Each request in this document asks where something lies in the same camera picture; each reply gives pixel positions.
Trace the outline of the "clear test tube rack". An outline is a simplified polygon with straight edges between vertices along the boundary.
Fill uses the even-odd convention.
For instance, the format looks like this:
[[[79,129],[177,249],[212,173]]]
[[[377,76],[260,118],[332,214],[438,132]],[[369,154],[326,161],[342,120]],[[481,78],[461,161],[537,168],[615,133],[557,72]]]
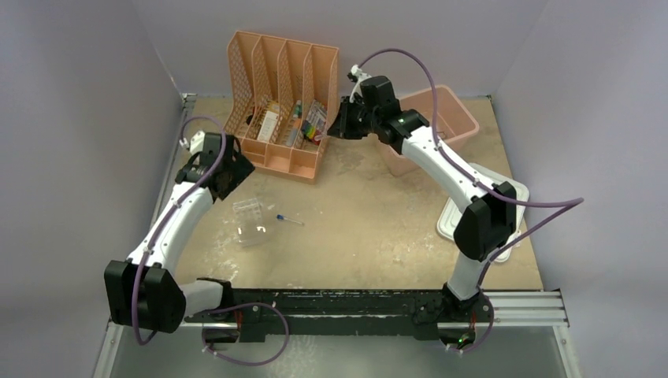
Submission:
[[[257,198],[250,198],[232,205],[236,219],[237,240],[243,247],[257,245],[268,239],[268,228]]]

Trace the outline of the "blue capped test tube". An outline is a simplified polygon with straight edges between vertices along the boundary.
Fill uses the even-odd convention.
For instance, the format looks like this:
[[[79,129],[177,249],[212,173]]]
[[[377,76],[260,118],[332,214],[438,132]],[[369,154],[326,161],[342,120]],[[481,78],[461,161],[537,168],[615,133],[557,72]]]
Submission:
[[[281,214],[277,214],[276,218],[279,221],[286,221],[286,222],[290,222],[290,223],[297,224],[297,225],[300,225],[300,226],[305,225],[302,221],[291,219],[290,217],[286,217],[286,216],[281,215]]]

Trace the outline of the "white plastic bin lid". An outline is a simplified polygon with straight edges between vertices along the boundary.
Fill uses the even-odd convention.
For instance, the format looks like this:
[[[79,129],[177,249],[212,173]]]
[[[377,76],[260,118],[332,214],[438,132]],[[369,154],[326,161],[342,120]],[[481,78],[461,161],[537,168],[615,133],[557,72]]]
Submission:
[[[485,168],[482,165],[477,163],[470,164],[473,169],[479,172],[481,175],[488,177],[493,183],[501,184],[502,182],[509,182],[516,190],[517,200],[527,202],[529,200],[529,189],[523,183],[518,182],[515,179],[512,179],[509,176],[504,176],[501,173],[495,172],[491,169]],[[512,235],[507,239],[506,245],[509,245],[516,241],[522,234],[521,224],[524,219],[525,207],[517,206],[516,210],[516,221],[515,221],[515,230]],[[455,203],[449,198],[446,202],[445,207],[443,208],[442,213],[440,214],[439,220],[436,222],[436,231],[443,238],[448,239],[455,243],[455,230],[458,227],[462,219],[462,212],[455,205]]]

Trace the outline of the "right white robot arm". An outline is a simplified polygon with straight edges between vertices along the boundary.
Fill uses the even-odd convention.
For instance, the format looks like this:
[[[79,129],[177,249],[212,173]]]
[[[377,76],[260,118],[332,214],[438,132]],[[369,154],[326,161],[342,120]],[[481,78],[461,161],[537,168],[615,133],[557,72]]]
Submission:
[[[454,231],[459,250],[444,287],[444,314],[460,321],[473,310],[479,280],[489,256],[500,250],[517,228],[517,192],[511,183],[496,184],[466,163],[415,109],[402,109],[386,76],[350,74],[354,89],[342,98],[327,131],[337,139],[369,134],[427,172],[450,196],[462,216]]]

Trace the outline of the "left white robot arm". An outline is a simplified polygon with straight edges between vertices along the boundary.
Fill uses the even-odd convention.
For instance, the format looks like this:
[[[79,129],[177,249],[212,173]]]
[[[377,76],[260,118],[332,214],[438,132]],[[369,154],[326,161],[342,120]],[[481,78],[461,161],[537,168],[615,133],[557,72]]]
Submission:
[[[110,318],[115,324],[173,333],[204,312],[216,322],[232,317],[235,301],[225,280],[200,278],[179,285],[173,274],[199,221],[252,172],[234,135],[197,132],[191,156],[177,172],[169,204],[143,241],[104,271]]]

